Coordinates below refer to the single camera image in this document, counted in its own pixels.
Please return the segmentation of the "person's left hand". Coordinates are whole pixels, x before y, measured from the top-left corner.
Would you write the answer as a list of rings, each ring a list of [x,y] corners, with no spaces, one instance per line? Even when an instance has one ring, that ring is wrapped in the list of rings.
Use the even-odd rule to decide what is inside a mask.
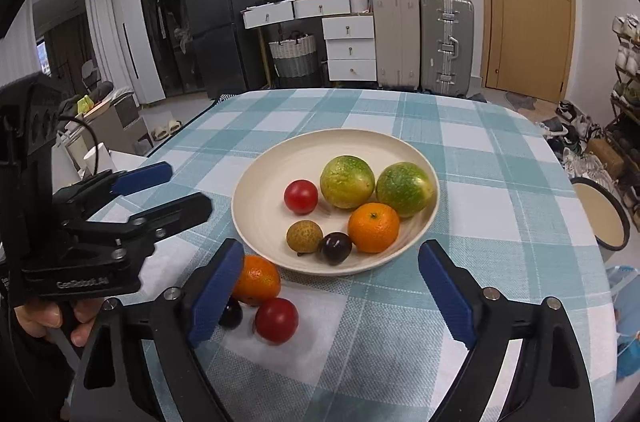
[[[102,299],[87,299],[78,301],[73,307],[78,326],[70,335],[70,341],[76,347],[84,347],[88,342],[102,304]],[[20,326],[34,338],[45,338],[49,330],[60,329],[65,322],[58,304],[38,299],[15,307],[14,313]]]

